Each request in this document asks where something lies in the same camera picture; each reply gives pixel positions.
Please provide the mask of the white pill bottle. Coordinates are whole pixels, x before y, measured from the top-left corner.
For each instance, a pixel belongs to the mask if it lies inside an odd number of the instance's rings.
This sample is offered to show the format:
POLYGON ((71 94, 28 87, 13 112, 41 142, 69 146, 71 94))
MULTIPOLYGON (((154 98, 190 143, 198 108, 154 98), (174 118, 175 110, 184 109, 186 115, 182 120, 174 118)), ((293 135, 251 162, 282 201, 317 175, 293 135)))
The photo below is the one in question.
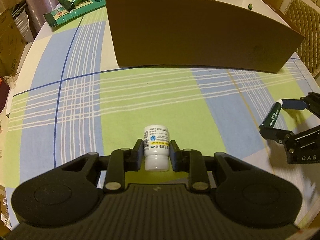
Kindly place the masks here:
POLYGON ((162 125, 144 128, 145 170, 162 172, 169 169, 169 130, 162 125))

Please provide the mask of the dark green small tube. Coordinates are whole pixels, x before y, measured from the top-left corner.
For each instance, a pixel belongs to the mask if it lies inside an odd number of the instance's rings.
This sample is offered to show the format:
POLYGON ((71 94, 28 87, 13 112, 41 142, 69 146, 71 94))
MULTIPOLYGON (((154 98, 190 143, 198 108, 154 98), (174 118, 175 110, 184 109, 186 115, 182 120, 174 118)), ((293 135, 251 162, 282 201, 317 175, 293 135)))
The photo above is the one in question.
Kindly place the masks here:
POLYGON ((283 101, 281 99, 277 100, 271 107, 266 118, 260 124, 259 128, 265 128, 265 127, 274 128, 274 125, 279 116, 280 110, 282 108, 282 105, 283 105, 283 101))

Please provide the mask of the cardboard boxes beside table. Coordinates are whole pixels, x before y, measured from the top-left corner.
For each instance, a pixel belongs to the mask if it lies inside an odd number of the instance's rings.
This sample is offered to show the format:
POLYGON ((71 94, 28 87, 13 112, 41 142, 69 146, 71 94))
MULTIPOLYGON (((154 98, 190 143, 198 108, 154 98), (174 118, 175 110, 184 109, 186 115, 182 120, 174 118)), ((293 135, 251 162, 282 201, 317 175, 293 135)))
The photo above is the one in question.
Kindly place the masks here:
POLYGON ((1 13, 1 111, 5 107, 10 90, 4 77, 17 73, 26 44, 10 9, 6 9, 1 13))

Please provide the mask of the quilted brown chair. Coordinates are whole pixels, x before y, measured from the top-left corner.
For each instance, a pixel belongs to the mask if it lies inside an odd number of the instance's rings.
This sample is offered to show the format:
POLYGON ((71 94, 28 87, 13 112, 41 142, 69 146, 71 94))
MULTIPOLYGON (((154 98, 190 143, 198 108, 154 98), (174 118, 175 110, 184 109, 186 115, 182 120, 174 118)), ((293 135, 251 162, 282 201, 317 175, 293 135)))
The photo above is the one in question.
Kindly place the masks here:
POLYGON ((304 35, 296 53, 311 75, 319 76, 319 12, 302 0, 291 0, 285 16, 304 35))

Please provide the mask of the brown cardboard box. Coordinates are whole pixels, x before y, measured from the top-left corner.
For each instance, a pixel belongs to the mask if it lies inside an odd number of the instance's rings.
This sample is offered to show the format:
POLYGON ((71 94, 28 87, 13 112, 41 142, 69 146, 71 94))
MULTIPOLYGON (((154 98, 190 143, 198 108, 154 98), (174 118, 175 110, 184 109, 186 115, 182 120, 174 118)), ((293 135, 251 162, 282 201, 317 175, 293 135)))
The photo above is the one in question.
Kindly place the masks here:
POLYGON ((276 73, 304 40, 267 0, 106 0, 117 64, 276 73))

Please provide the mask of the checkered tablecloth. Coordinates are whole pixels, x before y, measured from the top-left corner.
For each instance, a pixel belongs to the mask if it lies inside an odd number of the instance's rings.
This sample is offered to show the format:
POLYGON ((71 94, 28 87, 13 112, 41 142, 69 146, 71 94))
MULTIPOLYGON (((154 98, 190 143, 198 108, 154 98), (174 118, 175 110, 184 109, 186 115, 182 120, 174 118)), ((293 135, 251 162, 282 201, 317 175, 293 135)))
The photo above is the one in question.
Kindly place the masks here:
POLYGON ((106 9, 59 29, 44 25, 18 76, 1 150, 6 197, 24 181, 87 152, 132 147, 163 125, 180 148, 226 152, 299 188, 296 219, 319 214, 319 165, 289 165, 259 134, 278 99, 319 91, 298 55, 277 74, 223 68, 119 68, 106 9))

